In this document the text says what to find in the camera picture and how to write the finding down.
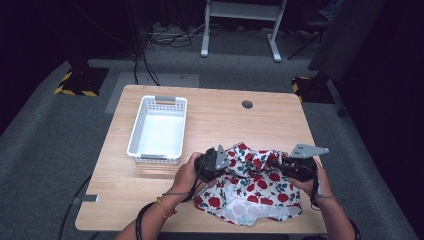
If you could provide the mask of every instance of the wristband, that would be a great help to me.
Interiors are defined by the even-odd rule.
[[[143,218],[144,213],[151,207],[155,202],[151,202],[144,206],[140,212],[138,212],[137,219],[135,221],[135,236],[137,237],[137,240],[142,240],[141,238],[141,219]]]

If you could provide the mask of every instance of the black strap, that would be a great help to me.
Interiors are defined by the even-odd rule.
[[[137,240],[142,240],[141,238],[141,219],[143,218],[144,213],[151,207],[155,202],[151,202],[144,206],[140,212],[138,212],[137,219],[135,221],[135,236],[137,237]]]
[[[355,240],[361,240],[361,232],[358,226],[349,218],[350,224],[352,224],[353,230],[355,231]]]
[[[312,192],[311,192],[311,196],[310,196],[310,200],[311,200],[311,203],[312,203],[312,205],[314,205],[315,207],[318,207],[318,204],[316,203],[316,196],[317,196],[317,191],[318,191],[318,186],[319,186],[319,183],[318,183],[318,176],[317,175],[315,175],[314,176],[314,183],[313,183],[313,185],[312,185]]]

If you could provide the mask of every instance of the yellow black hazard tape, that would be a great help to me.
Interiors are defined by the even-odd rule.
[[[300,102],[335,103],[326,83],[318,82],[309,77],[298,76],[292,79],[292,87]]]
[[[99,96],[100,87],[108,73],[107,68],[89,68],[85,74],[77,74],[73,69],[63,77],[55,94],[63,93],[67,95]]]

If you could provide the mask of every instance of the human hand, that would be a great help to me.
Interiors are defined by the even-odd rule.
[[[330,180],[328,178],[327,172],[325,169],[321,166],[321,164],[316,160],[315,163],[317,164],[317,175],[318,175],[318,181],[320,183],[320,189],[321,189],[321,195],[322,196],[333,196],[333,192],[331,190]],[[303,190],[309,197],[311,197],[312,189],[314,180],[310,180],[307,182],[300,182],[296,179],[289,178],[289,182],[293,184],[293,186]]]
[[[171,189],[168,191],[169,193],[190,192],[191,188],[193,187],[194,181],[196,180],[196,172],[194,171],[194,161],[200,156],[202,156],[202,153],[195,152],[190,156],[190,159],[187,161],[187,163],[181,165],[181,167],[175,174],[174,183]],[[200,179],[198,179],[198,183],[200,183],[200,185],[196,188],[194,194],[197,194],[206,186],[206,183],[201,182]],[[215,181],[211,181],[209,185],[212,186],[214,183]]]

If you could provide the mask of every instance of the black chair leg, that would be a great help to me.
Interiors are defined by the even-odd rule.
[[[313,41],[315,41],[317,38],[321,37],[323,34],[320,33],[318,35],[316,35],[315,37],[313,37],[311,40],[309,40],[309,42],[307,42],[306,44],[303,44],[303,46],[301,48],[299,48],[295,53],[293,53],[292,55],[290,55],[290,57],[287,58],[287,60],[292,59],[296,54],[298,54],[300,51],[302,51],[303,49],[305,49],[309,44],[311,44]]]

